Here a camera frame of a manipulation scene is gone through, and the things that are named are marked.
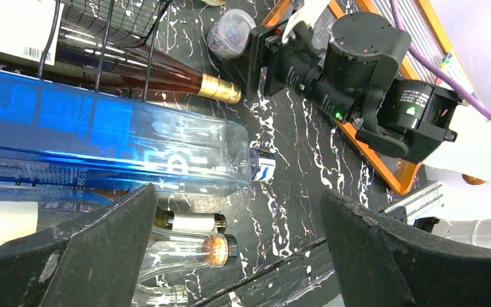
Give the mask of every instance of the orange wooden frame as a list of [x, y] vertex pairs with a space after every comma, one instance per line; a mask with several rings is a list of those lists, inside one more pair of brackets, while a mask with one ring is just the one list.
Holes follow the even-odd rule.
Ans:
[[[429, 0], [416, 1], [421, 8], [426, 20], [429, 22], [432, 33], [435, 35], [439, 45], [442, 47], [442, 50], [444, 52], [449, 52], [452, 49], [451, 42], [449, 41], [449, 38], [444, 28], [442, 27], [441, 22], [437, 18], [437, 15], [435, 14]], [[279, 19], [283, 16], [285, 11], [288, 9], [290, 4], [290, 0], [279, 0], [276, 3], [275, 7], [270, 11], [268, 16], [265, 18], [262, 25], [266, 27], [275, 26], [277, 22], [279, 22]], [[371, 0], [357, 0], [357, 4], [362, 11], [379, 14], [379, 11], [371, 2]], [[336, 18], [344, 16], [343, 11], [335, 0], [332, 0], [329, 3], [329, 9]], [[402, 61], [401, 72], [407, 79], [419, 79], [419, 76], [412, 68], [411, 62], [408, 58], [405, 58]], [[356, 140], [355, 135], [357, 134], [357, 131], [351, 123], [336, 123], [343, 130], [345, 135], [351, 140], [351, 142], [362, 152], [362, 154], [364, 154], [367, 160], [373, 165], [375, 170], [389, 184], [394, 192], [400, 195], [409, 193], [413, 186], [415, 176], [417, 175], [417, 172], [421, 166], [420, 164], [414, 164], [402, 160], [397, 174], [394, 175], [392, 174], [391, 170], [385, 165], [385, 163], [381, 161], [376, 152], [368, 148], [366, 144]]]

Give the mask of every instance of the gold foil bottle neck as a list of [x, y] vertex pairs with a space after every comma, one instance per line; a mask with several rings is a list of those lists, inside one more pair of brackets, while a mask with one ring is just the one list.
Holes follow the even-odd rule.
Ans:
[[207, 74], [202, 75], [202, 85], [197, 95], [227, 104], [237, 104], [242, 99], [242, 91], [236, 84]]

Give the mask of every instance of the marble countertop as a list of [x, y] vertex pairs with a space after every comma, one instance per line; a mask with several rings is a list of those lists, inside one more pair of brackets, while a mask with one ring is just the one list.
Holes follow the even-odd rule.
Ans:
[[[201, 72], [221, 75], [218, 60], [207, 49], [208, 30], [232, 8], [260, 24], [274, 2], [229, 0], [226, 6], [211, 7], [200, 0], [174, 0], [160, 24], [156, 48]], [[344, 12], [357, 9], [353, 1], [340, 2]], [[316, 47], [326, 47], [333, 22], [329, 12], [322, 15], [315, 27]], [[374, 210], [397, 199], [342, 131], [288, 91], [234, 106], [192, 95], [168, 97], [164, 104], [241, 123], [251, 146], [270, 150], [277, 161], [269, 183], [253, 182], [250, 189], [226, 198], [162, 196], [164, 209], [224, 214], [226, 233], [238, 239], [240, 258], [222, 269], [167, 274], [154, 283], [185, 285], [195, 306], [231, 306], [232, 299], [232, 306], [304, 306], [299, 299], [322, 306], [336, 297], [339, 289], [320, 216], [324, 189]], [[425, 179], [423, 171], [419, 178], [416, 185]], [[311, 295], [314, 289], [322, 293]]]

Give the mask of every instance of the blue glass bottle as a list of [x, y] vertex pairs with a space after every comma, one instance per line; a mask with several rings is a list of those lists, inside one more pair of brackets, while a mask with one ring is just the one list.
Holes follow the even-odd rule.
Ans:
[[0, 71], [0, 181], [226, 196], [274, 168], [235, 122]]

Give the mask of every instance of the bottle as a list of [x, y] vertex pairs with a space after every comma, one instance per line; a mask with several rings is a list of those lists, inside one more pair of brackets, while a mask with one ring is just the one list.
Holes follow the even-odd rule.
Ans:
[[189, 297], [184, 286], [146, 287], [134, 289], [131, 307], [188, 307]]
[[227, 196], [275, 165], [235, 122], [0, 71], [0, 181]]
[[91, 191], [0, 185], [0, 245], [75, 219], [110, 202]]
[[176, 212], [159, 207], [153, 225], [177, 232], [225, 233], [227, 220], [219, 213]]
[[[105, 21], [95, 18], [92, 12], [82, 12], [65, 5], [61, 25], [56, 31], [58, 38], [55, 64], [44, 66], [44, 79], [92, 89], [102, 48], [100, 42], [104, 36], [101, 29], [104, 28]], [[100, 85], [110, 90], [143, 89], [150, 46], [139, 36], [131, 35], [114, 26], [109, 28], [109, 33]], [[2, 52], [0, 65], [6, 70], [33, 77], [38, 71], [38, 60], [33, 61]], [[242, 98], [241, 91], [235, 84], [202, 74], [157, 50], [153, 51], [152, 55], [148, 89], [191, 93], [229, 104], [236, 104]]]
[[170, 272], [224, 267], [236, 262], [238, 242], [221, 233], [181, 233], [153, 227], [137, 283]]

